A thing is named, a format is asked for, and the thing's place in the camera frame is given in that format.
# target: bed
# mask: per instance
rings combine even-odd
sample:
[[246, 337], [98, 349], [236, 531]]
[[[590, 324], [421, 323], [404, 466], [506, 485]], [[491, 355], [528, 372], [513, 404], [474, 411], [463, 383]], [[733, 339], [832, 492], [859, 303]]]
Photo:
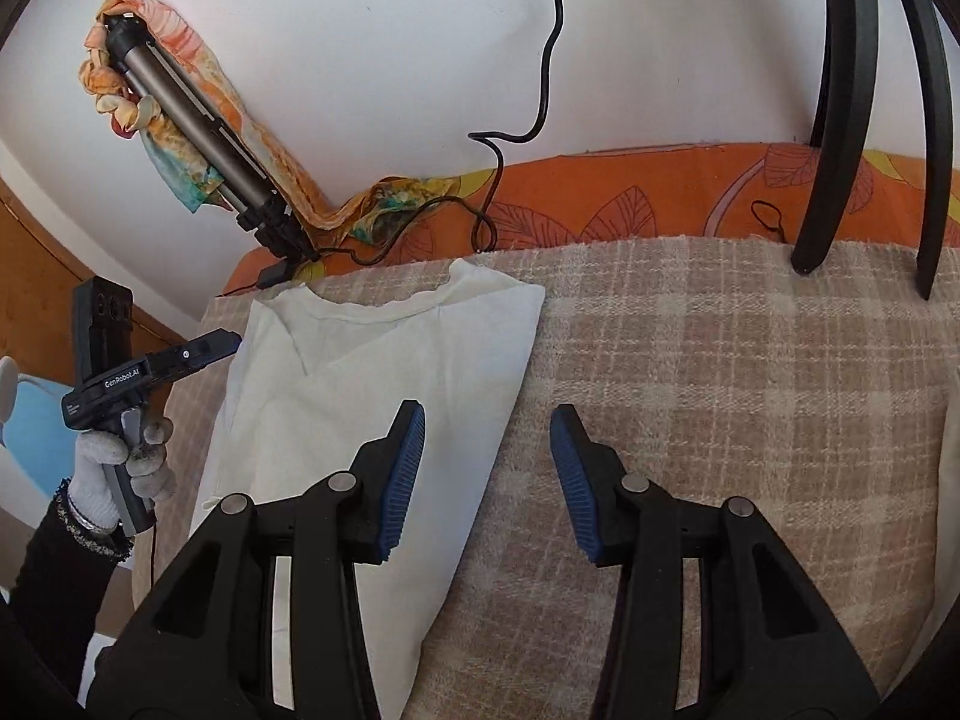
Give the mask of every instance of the bed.
[[[408, 717], [583, 717], [613, 615], [616, 571], [578, 552], [547, 421], [577, 406], [595, 440], [674, 495], [754, 499], [816, 581], [880, 689], [932, 597], [947, 370], [960, 362], [960, 252], [934, 298], [913, 252], [839, 242], [811, 277], [758, 239], [634, 239], [498, 251], [476, 261], [544, 285], [517, 406]], [[445, 279], [446, 261], [319, 279], [336, 301], [381, 304]], [[243, 332], [253, 295], [213, 300], [203, 330]], [[180, 382], [158, 507], [157, 570], [184, 544], [228, 362]], [[134, 594], [148, 589], [149, 537]], [[688, 608], [694, 593], [688, 587]], [[684, 703], [696, 627], [685, 630]]]

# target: person's arm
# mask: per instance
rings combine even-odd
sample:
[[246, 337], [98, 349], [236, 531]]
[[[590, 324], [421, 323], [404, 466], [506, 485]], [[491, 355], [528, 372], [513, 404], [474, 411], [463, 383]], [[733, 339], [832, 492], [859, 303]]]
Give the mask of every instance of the person's arm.
[[27, 545], [10, 610], [40, 659], [76, 696], [107, 584], [131, 544], [120, 529], [113, 538], [93, 538], [70, 511], [66, 490], [64, 481]]
[[144, 445], [133, 451], [109, 433], [78, 435], [73, 478], [56, 491], [27, 545], [10, 612], [40, 659], [74, 696], [110, 576], [131, 549], [118, 527], [120, 514], [103, 466], [125, 464], [137, 495], [163, 500], [176, 489], [164, 446], [172, 432], [169, 419], [152, 422], [144, 429]]

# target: hand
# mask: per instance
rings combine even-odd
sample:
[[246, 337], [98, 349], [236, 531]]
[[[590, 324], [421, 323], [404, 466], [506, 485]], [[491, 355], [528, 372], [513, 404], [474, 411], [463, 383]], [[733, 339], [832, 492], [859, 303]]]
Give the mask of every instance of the hand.
[[126, 442], [112, 433], [80, 433], [74, 450], [73, 478], [67, 492], [74, 514], [83, 526], [95, 533], [112, 533], [120, 521], [120, 512], [110, 495], [107, 477], [101, 466], [126, 464], [131, 488], [141, 498], [162, 501], [176, 492], [176, 477], [167, 466], [166, 442], [174, 432], [167, 418], [147, 422], [143, 443], [130, 450]]

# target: white wall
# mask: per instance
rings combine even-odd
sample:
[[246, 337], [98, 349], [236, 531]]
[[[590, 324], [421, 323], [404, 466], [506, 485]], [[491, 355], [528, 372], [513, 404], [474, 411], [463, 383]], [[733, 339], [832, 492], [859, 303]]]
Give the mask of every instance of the white wall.
[[[251, 238], [214, 209], [190, 218], [139, 143], [94, 113], [75, 73], [100, 1], [30, 3], [0, 52], [0, 140], [109, 256], [198, 317]], [[383, 175], [491, 165], [464, 135], [533, 122], [553, 19], [552, 0], [164, 1], [213, 47], [253, 116], [340, 202]], [[904, 15], [898, 0], [880, 0], [880, 10], [869, 145], [922, 154]], [[531, 146], [509, 148], [511, 161], [808, 138], [824, 0], [566, 0], [566, 13], [548, 124]], [[960, 53], [947, 42], [956, 71]]]

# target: white cloth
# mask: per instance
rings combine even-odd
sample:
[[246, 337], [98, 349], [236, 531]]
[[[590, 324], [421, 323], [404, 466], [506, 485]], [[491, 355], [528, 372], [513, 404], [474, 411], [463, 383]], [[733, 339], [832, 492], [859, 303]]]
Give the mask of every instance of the white cloth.
[[[387, 434], [405, 398], [426, 441], [400, 546], [357, 566], [373, 686], [400, 717], [421, 642], [443, 605], [520, 391], [544, 288], [457, 260], [438, 290], [385, 306], [338, 305], [294, 288], [255, 302], [230, 365], [193, 527], [234, 491], [300, 495]], [[275, 588], [275, 699], [291, 706], [289, 573]]]
[[910, 648], [896, 686], [914, 667], [933, 641], [953, 603], [960, 595], [960, 370], [949, 375], [949, 402], [944, 440], [940, 445], [940, 477], [937, 500], [937, 557], [933, 567], [933, 608]]

